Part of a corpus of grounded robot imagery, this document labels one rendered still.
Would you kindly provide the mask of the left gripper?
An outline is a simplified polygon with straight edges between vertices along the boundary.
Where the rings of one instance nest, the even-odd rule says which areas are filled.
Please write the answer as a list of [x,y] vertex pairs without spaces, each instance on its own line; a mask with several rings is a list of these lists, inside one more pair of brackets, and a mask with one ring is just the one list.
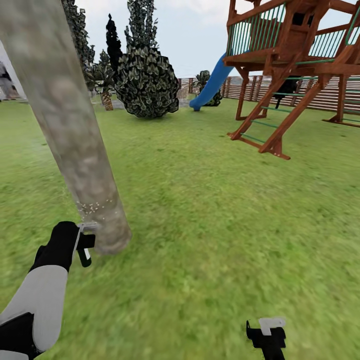
[[96,235],[95,234],[88,234],[84,233],[82,236],[83,242],[80,243],[80,245],[77,245],[76,249],[88,249],[88,248],[94,248],[96,243]]

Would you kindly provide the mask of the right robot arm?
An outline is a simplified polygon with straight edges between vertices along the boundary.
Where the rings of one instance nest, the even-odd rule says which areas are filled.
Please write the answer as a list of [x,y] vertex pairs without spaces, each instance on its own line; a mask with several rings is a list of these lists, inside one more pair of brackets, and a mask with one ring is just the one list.
[[265,360],[286,360],[282,348],[286,347],[283,327],[287,324],[282,317],[262,317],[261,328],[251,328],[246,321],[246,333],[255,348],[261,348]]

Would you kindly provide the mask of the pesticide atomizer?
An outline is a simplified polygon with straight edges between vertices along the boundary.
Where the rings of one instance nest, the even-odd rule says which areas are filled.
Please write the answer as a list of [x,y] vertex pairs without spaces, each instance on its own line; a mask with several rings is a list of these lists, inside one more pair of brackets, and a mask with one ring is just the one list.
[[92,264],[92,258],[88,248],[79,249],[78,254],[83,267],[88,267]]

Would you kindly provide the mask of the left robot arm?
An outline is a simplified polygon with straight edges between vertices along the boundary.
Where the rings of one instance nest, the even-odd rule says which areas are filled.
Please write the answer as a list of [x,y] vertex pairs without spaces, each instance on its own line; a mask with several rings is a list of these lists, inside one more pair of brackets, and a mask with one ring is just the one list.
[[[76,250],[94,248],[101,224],[59,223],[41,245],[14,297],[0,313],[0,360],[33,360],[58,340]],[[86,233],[86,234],[85,234]]]

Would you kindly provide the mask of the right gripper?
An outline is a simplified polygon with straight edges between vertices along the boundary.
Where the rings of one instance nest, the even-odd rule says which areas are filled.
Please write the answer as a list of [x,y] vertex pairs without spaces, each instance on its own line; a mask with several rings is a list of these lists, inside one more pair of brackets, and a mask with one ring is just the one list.
[[251,328],[249,321],[246,321],[246,333],[249,339],[252,339],[255,348],[261,348],[264,353],[264,349],[267,346],[273,345],[278,349],[286,347],[285,335],[281,328],[271,328],[271,335],[264,335],[261,328]]

